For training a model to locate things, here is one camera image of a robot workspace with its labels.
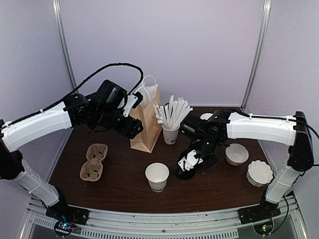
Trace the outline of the brown paper bag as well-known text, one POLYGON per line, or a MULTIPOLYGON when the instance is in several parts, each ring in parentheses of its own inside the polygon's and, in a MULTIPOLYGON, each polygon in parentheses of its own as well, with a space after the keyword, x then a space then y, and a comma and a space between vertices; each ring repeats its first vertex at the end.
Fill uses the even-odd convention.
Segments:
POLYGON ((159 85, 153 76, 146 75, 135 89, 143 96, 142 102, 131 110, 130 116, 142 122, 143 131, 130 140, 132 149, 152 153, 161 132, 154 106, 160 105, 159 85))

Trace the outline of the white paper coffee cup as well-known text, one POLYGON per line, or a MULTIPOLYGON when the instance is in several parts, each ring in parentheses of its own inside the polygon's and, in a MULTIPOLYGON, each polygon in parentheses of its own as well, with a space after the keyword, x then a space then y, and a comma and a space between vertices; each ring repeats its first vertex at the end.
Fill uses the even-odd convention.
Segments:
POLYGON ((159 193, 166 187, 169 168, 163 163, 155 162, 147 166, 145 176, 152 191, 159 193))

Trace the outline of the cardboard cup carrier tray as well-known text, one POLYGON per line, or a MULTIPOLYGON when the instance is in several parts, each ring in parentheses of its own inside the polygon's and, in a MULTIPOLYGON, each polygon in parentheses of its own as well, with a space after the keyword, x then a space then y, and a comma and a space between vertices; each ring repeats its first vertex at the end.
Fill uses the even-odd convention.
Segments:
POLYGON ((108 146, 95 143, 88 147, 86 152, 87 162, 82 165, 80 178, 83 181, 97 182, 103 172, 103 161, 107 156, 108 146))

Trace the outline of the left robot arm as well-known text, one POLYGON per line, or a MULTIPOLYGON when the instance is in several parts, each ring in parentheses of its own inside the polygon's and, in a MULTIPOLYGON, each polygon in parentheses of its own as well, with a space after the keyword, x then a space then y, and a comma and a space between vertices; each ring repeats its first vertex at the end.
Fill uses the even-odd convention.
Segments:
POLYGON ((130 116, 142 101, 139 93, 128 93, 119 85, 105 80, 87 96, 71 94, 53 107, 40 110, 21 121, 0 122, 0 177, 12 180, 38 197, 61 221, 73 219, 63 192, 35 173, 23 159, 19 148, 35 139, 59 130, 86 124, 92 132, 97 127, 111 129, 129 139, 143 131, 142 122, 130 116))

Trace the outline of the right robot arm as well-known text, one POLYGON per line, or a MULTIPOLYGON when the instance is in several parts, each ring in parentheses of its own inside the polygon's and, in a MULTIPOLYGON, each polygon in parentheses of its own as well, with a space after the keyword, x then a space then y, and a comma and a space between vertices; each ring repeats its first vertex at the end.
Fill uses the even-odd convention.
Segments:
POLYGON ((256 208, 255 214, 262 220, 275 211, 299 176, 315 165, 311 137, 314 129, 299 111, 285 117, 246 114, 235 109, 216 110, 207 119, 190 114, 182 121, 180 132, 191 140, 175 166, 175 174, 182 180, 191 179, 199 166, 209 168, 215 164, 216 148, 224 146, 228 139, 256 139, 289 146, 285 166, 264 191, 256 208))

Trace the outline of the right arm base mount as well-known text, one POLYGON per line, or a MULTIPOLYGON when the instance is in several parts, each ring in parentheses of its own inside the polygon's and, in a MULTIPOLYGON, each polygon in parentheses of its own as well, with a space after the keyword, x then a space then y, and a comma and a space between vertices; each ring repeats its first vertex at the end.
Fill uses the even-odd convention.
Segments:
POLYGON ((268 236, 273 232, 273 217, 280 214, 281 211, 278 206, 270 209, 269 207, 263 208, 261 205, 256 205, 238 210, 241 224, 252 224, 254 231, 260 236, 268 236))

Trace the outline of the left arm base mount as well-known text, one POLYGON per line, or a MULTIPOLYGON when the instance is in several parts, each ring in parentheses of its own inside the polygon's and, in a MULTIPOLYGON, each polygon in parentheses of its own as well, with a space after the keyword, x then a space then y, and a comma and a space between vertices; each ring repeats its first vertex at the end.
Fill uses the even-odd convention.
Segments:
POLYGON ((46 209, 46 215, 54 218, 57 222, 54 224, 53 230, 59 237, 65 238, 76 230, 80 229, 80 225, 86 225, 89 218, 89 210, 67 206, 66 210, 53 209, 42 203, 46 209))

